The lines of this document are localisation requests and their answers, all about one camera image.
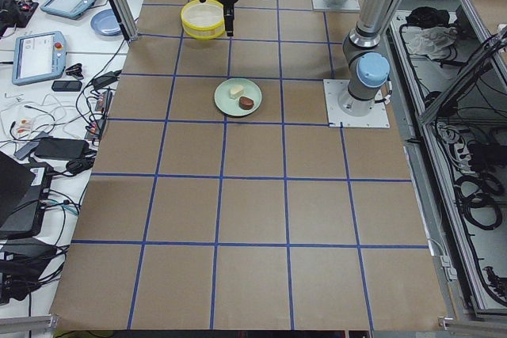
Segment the yellow bamboo steamer tray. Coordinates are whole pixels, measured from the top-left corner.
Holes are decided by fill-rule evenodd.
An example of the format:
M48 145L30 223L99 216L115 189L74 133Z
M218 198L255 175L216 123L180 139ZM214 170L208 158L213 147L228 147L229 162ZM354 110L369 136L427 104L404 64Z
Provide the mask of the yellow bamboo steamer tray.
M223 5L216 0L193 0L181 9L185 33L196 40L212 40L225 33Z

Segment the white steamed bun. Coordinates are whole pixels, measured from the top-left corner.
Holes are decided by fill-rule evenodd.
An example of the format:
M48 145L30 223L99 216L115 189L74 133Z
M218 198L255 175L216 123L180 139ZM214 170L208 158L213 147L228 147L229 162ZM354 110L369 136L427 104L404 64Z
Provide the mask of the white steamed bun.
M243 85L232 85L229 89L230 99L238 99L244 94L244 86Z

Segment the brown steamed bun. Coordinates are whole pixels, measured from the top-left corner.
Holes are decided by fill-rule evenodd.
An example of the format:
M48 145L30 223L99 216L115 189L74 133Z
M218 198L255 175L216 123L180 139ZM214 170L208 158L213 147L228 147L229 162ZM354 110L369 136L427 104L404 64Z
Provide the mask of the brown steamed bun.
M241 96L238 100L238 105L243 110L250 110L254 107L254 100L249 97Z

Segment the light green plate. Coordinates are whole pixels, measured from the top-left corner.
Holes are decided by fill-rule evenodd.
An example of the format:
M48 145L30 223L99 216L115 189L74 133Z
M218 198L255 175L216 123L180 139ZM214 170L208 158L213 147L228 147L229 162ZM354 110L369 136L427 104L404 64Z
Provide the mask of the light green plate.
M250 110L243 110L238 105L238 99L230 99L229 89L232 85L244 86L244 97L249 97L254 100L254 107ZM249 79L244 78L231 78L222 82L215 89L214 101L217 108L229 116L243 117L255 112L262 102L262 92L260 87Z

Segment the blue plate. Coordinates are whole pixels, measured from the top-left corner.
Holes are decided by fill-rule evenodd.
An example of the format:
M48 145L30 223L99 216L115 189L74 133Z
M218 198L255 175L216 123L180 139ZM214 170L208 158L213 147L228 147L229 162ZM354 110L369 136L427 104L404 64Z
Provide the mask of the blue plate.
M118 36L122 33L112 9L105 9L95 14L90 21L90 27L101 36Z

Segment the black phone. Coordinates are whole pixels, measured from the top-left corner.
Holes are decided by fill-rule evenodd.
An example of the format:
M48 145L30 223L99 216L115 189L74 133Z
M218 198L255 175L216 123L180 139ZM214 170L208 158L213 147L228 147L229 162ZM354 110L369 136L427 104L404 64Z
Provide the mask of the black phone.
M73 93L79 92L82 89L82 82L80 80L58 80L53 81L51 90L57 93Z

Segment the near teach pendant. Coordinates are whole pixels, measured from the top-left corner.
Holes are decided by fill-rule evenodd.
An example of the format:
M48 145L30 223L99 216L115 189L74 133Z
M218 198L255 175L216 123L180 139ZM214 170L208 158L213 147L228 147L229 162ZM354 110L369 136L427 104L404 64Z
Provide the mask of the near teach pendant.
M15 41L12 83L28 85L61 78L67 41L60 31L21 36Z

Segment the white crumpled cloth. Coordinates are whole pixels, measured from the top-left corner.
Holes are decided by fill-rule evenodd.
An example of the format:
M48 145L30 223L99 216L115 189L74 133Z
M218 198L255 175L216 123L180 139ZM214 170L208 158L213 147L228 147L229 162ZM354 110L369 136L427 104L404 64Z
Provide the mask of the white crumpled cloth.
M444 59L450 53L450 47L457 36L458 32L453 27L422 29L407 43L407 50L411 55L423 55L431 60Z

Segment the black power adapter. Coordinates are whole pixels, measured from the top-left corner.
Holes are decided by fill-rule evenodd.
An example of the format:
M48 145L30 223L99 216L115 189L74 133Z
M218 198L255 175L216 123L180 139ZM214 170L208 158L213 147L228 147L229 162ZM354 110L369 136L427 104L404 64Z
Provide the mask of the black power adapter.
M41 139L34 151L38 158L71 160L80 158L88 150L89 144L81 139Z

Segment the black laptop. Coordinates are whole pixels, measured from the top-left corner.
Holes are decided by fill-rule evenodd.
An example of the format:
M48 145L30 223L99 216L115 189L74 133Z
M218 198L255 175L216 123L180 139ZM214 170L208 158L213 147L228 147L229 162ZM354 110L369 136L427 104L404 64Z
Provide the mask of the black laptop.
M36 236L42 227L51 187L46 162L21 164L1 154L1 239Z

